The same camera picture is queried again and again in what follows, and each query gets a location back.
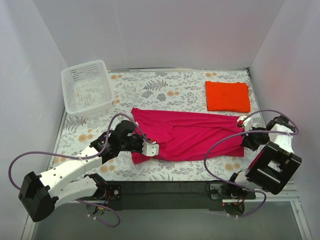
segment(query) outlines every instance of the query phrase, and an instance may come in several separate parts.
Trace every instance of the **folded garment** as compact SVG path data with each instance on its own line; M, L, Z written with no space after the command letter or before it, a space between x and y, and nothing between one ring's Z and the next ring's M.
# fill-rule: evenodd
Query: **folded garment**
M208 111L250 112L249 87L245 83L205 82Z
M203 160L213 144L243 130L237 127L237 116L138 108L133 108L131 112L147 137L159 144L159 154L154 158L160 160ZM241 136L228 139L215 147L209 158L221 155L243 157L241 143ZM135 164L149 159L148 156L132 153Z

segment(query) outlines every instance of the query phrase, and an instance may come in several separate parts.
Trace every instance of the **metal frame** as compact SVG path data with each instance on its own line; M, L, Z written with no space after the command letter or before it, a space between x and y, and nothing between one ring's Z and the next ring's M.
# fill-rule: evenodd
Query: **metal frame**
M138 69L112 69L112 70L108 70L108 72L112 72L112 73L120 73L120 72L199 72L199 71L215 71L215 72L229 72L229 71L239 71L239 72L243 72L246 71L248 78L249 78L249 83L251 85L254 97L257 99L256 93L254 91L254 86L253 83L251 81L250 75L248 73L248 69L225 69L225 70L216 70L216 69L186 69L186 68L138 68ZM256 101L258 109L260 109L258 100ZM262 119L262 123L265 125L265 121L263 118L262 113L260 113L261 119ZM58 129L58 133L57 133L57 138L56 138L56 142L53 148L53 152L56 153L57 149L58 149L58 145L60 142L60 138L61 138L61 134L63 131L63 127L64 127L64 123L65 123L65 119L67 117L67 113L65 111L65 109L63 110L63 115L61 118L61 123ZM48 170L50 170L52 168L52 164L54 161L54 157L51 157L49 165L48 165ZM263 199L263 195L261 194L257 194L256 195L256 199L247 199L247 202L261 202ZM232 200L227 200L224 199L223 202L224 203L228 203ZM292 211L294 213L298 228L300 230L300 234L302 236L303 240L312 240L312 236L311 233L309 231L304 213L302 211L301 208L301 202L299 201L299 196L297 193L297 189L295 187L295 184L293 181L288 182L288 184L286 185L285 189L280 192L278 195L273 195L271 193L267 193L267 201L268 202L290 202L291 206L292 206ZM28 215L27 219L26 219L26 223L24 226L24 230L22 233L22 237L21 240L31 240L32 236L33 236L33 232L35 230L35 226L36 223L32 221L31 217Z

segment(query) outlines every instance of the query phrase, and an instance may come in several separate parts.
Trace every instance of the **gray floor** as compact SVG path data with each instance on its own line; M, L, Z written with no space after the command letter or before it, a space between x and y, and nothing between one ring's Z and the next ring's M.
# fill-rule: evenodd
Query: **gray floor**
M246 203L246 212L257 206ZM36 224L33 240L300 240L301 235L290 202L267 202L244 218L209 214L205 209L123 210L121 224L109 228L88 218L80 203L58 207ZM115 217L104 215L109 221Z

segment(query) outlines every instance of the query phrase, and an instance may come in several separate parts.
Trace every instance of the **table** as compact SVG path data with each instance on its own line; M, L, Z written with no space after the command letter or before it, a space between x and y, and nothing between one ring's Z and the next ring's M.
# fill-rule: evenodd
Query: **table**
M75 156L107 130L116 113L132 117L133 107L143 110L167 110L241 116L243 113L207 111L205 81L246 83L249 86L251 111L259 109L247 71L126 71L110 72L115 100L109 110L86 117L64 115L57 138L56 152ZM124 117L114 121L116 126ZM262 126L262 116L253 116L253 125ZM257 155L245 149L244 157L219 156L208 160L208 167L218 176L229 179L233 172L245 170ZM67 161L53 157L49 168ZM135 165L129 152L94 168L87 174L99 173L107 181L206 181L212 177L203 161L170 162L151 159Z

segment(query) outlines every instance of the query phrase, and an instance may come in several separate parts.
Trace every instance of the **pink cloth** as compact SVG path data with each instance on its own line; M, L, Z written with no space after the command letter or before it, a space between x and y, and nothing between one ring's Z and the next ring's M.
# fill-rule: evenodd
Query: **pink cloth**
M132 109L134 120L150 139L159 144L159 155L154 158L167 161L203 160L206 152L217 141L242 132L237 127L237 116L210 113ZM209 158L216 156L244 156L242 137L236 136L213 149ZM150 157L132 153L139 164Z

